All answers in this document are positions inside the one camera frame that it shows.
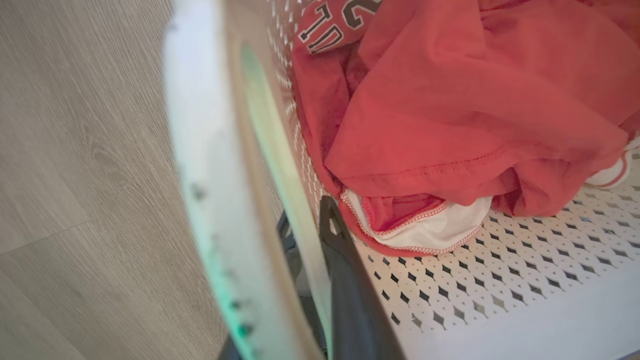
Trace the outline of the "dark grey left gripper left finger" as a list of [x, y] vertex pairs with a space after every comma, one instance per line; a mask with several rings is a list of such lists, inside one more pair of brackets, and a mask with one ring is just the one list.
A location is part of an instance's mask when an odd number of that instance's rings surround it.
[[315, 307], [306, 275], [306, 269], [304, 268], [299, 248], [297, 246], [297, 241], [293, 234], [293, 230], [291, 229], [291, 224], [290, 221], [288, 221], [285, 210], [282, 211], [281, 216], [279, 217], [276, 230], [278, 231], [283, 253], [286, 257], [290, 275], [294, 280], [295, 289], [307, 324], [312, 330], [316, 344], [322, 351], [325, 360], [327, 360], [327, 358], [329, 358], [329, 350], [322, 322], [320, 321], [318, 311]]

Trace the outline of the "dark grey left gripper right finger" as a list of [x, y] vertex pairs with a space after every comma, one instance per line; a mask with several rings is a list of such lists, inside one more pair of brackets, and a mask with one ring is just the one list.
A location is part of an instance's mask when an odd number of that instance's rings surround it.
[[404, 360], [377, 290], [331, 196], [319, 203], [318, 235], [330, 279], [332, 360]]

